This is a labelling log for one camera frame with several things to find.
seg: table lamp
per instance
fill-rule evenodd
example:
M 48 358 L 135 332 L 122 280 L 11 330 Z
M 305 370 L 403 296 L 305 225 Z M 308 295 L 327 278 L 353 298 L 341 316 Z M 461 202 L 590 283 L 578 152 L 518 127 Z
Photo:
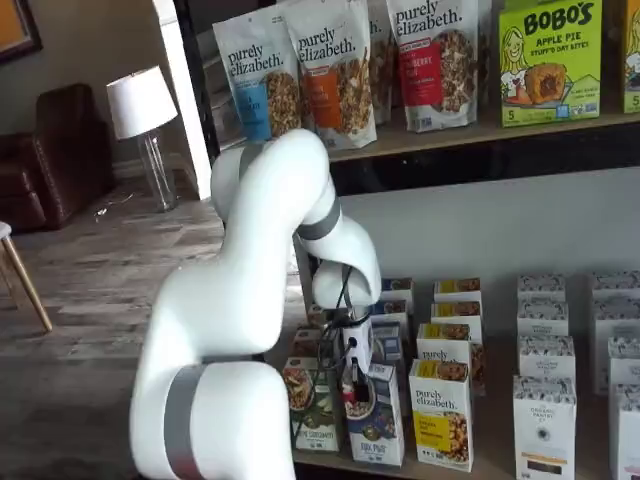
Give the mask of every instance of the table lamp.
M 147 180 L 161 212 L 176 206 L 175 184 L 163 162 L 158 127 L 178 115 L 160 67 L 120 78 L 107 85 L 116 138 L 137 137 Z

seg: white lampshade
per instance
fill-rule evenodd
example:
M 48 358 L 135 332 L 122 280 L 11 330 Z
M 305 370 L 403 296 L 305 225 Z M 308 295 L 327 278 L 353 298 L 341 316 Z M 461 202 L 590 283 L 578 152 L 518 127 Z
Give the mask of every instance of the white lampshade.
M 111 82 L 107 97 L 118 140 L 158 128 L 178 115 L 157 66 Z

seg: picture frame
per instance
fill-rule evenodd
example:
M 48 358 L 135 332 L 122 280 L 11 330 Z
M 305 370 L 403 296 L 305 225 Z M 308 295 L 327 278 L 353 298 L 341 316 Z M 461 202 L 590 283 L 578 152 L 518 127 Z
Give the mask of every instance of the picture frame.
M 27 0 L 0 0 L 0 64 L 42 50 Z

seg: leather couch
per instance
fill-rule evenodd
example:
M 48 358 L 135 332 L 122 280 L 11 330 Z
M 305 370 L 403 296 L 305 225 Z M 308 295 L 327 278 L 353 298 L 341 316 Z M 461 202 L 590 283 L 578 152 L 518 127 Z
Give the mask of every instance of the leather couch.
M 91 87 L 41 94 L 33 133 L 0 135 L 0 221 L 57 229 L 114 186 L 109 130 Z

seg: wooden floor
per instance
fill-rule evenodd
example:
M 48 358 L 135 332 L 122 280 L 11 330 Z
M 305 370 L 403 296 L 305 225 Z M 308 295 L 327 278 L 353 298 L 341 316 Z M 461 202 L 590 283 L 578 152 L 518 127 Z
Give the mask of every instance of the wooden floor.
M 215 256 L 223 239 L 208 203 L 184 197 L 156 214 L 145 192 L 123 185 L 63 230 L 14 236 L 54 331 L 42 335 L 26 298 L 16 310 L 0 283 L 1 479 L 134 476 L 127 416 L 155 292 L 172 269 Z M 302 321 L 292 261 L 287 328 L 271 357 L 284 355 Z

